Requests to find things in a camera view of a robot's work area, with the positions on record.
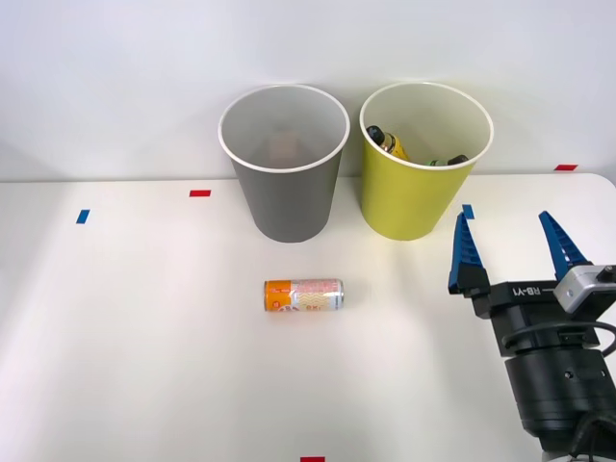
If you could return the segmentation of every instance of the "drink can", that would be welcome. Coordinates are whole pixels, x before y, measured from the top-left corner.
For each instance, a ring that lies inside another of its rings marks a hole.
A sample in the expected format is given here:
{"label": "drink can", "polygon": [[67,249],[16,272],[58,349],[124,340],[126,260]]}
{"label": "drink can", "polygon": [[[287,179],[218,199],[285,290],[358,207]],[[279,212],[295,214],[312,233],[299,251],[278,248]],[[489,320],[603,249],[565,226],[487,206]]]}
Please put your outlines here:
{"label": "drink can", "polygon": [[340,279],[266,281],[266,311],[336,311],[343,307],[345,290]]}

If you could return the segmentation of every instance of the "object inside gray bin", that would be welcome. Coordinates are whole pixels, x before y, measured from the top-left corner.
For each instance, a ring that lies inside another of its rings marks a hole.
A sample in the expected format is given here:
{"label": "object inside gray bin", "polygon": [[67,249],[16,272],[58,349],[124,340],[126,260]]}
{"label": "object inside gray bin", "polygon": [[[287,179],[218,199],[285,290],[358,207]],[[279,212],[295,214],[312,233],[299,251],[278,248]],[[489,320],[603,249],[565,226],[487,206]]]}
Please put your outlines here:
{"label": "object inside gray bin", "polygon": [[302,142],[297,130],[281,129],[261,143],[250,162],[266,168],[295,168],[316,162],[319,156]]}

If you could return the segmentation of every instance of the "white wall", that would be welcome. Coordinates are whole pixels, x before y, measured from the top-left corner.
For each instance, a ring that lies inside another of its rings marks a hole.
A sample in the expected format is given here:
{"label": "white wall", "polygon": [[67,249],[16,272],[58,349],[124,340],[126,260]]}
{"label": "white wall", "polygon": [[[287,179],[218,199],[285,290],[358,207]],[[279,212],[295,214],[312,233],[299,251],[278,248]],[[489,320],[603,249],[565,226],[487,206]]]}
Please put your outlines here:
{"label": "white wall", "polygon": [[[616,180],[613,0],[5,0],[0,179],[233,176],[239,93],[318,86],[356,125],[397,80],[446,82],[496,125],[483,171]],[[359,171],[353,139],[342,174]]]}

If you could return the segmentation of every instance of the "yellow bin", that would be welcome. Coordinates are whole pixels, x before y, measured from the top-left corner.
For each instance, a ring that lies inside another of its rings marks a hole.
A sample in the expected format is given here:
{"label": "yellow bin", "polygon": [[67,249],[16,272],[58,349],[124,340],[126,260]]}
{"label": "yellow bin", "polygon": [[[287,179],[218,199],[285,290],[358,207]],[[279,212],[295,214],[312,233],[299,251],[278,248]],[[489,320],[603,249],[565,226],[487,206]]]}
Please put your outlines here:
{"label": "yellow bin", "polygon": [[[362,106],[359,121],[365,139],[362,213],[374,231],[399,241],[432,231],[494,137],[492,119],[478,102],[427,82],[377,91]],[[371,125],[398,136],[411,162],[374,143],[366,133]],[[469,161],[428,166],[462,154]]]}

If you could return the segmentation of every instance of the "trash bin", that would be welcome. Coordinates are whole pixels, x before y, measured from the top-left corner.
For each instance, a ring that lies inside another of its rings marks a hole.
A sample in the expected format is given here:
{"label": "trash bin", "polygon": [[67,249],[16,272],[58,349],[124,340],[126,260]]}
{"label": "trash bin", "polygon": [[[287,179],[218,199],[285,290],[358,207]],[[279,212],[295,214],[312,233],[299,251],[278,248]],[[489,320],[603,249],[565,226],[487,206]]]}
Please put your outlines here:
{"label": "trash bin", "polygon": [[302,85],[254,90],[227,108],[218,138],[263,234],[299,243],[327,224],[349,125],[338,100]]}
{"label": "trash bin", "polygon": [[[366,100],[359,118],[362,213],[374,231],[399,241],[418,239],[434,228],[494,136],[492,119],[477,101],[434,83],[385,87]],[[366,131],[372,125],[396,135],[410,162],[378,146]],[[430,165],[458,156],[468,161]]]}

